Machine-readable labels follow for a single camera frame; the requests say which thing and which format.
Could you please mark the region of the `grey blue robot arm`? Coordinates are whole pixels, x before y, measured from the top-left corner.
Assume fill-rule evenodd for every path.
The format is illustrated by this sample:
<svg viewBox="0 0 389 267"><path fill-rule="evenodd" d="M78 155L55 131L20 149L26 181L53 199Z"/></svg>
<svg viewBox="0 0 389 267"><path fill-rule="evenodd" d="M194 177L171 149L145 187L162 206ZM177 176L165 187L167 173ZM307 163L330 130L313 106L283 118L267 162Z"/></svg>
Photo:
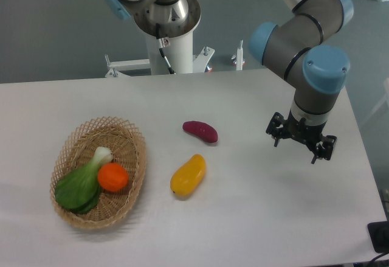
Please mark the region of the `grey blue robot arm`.
<svg viewBox="0 0 389 267"><path fill-rule="evenodd" d="M283 0L293 18L279 26L262 23L249 41L250 54L289 83L294 99L287 117L275 113L267 134L275 142L305 145L314 160L330 160L337 139L322 131L345 85L350 62L343 50L325 41L353 17L352 0ZM134 18L146 35L151 72L202 72L193 55L192 33L201 19L197 0L105 0L119 19Z"/></svg>

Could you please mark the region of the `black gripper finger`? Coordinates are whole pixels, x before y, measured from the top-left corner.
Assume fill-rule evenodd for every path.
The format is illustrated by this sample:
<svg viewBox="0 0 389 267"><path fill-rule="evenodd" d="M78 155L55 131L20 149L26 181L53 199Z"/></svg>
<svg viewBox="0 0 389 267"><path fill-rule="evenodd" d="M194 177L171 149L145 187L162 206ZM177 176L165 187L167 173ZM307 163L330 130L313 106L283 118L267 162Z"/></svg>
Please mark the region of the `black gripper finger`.
<svg viewBox="0 0 389 267"><path fill-rule="evenodd" d="M281 140L289 138L287 120L279 112L275 112L272 116L266 128L266 134L274 140L274 147L277 147Z"/></svg>
<svg viewBox="0 0 389 267"><path fill-rule="evenodd" d="M337 137L333 135L321 136L319 141L312 148L313 158L311 164L315 164L316 160L324 159L329 161L335 149Z"/></svg>

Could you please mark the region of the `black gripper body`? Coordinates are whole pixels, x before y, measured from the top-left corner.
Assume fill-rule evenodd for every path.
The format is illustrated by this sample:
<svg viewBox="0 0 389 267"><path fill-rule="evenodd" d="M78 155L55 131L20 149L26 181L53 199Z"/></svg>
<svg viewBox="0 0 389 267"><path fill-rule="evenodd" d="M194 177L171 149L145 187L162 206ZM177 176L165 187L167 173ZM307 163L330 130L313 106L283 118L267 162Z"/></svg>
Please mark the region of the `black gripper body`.
<svg viewBox="0 0 389 267"><path fill-rule="evenodd" d="M284 124L284 138L306 145L311 152L322 152L325 149L322 145L322 131L325 125L326 122L320 125L308 125L306 119L297 120L290 111Z"/></svg>

